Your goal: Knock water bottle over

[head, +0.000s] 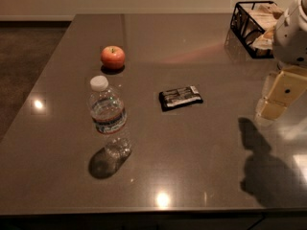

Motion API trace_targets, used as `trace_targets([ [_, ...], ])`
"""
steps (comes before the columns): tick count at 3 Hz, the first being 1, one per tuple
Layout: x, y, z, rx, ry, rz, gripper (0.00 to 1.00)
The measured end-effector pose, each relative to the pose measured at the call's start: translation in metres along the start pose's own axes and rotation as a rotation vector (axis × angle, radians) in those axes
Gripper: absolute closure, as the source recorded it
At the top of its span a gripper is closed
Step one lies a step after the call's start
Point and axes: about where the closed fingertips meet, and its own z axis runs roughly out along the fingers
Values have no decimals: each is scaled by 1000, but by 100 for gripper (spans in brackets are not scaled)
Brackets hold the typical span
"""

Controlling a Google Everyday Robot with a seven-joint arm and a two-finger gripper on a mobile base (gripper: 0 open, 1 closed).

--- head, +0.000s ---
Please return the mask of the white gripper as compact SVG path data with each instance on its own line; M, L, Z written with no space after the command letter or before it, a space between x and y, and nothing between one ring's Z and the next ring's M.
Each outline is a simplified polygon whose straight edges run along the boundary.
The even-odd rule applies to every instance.
M267 76L255 112L256 117L270 121L278 119L307 90L306 17L282 15L274 30L272 50L283 65L303 68L283 68Z

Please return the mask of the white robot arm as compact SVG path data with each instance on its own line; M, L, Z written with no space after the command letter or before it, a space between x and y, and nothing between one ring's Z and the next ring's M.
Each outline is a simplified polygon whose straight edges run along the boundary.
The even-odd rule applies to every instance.
M273 29L278 72L266 77L255 112L258 120L278 119L307 89L307 0L294 0Z

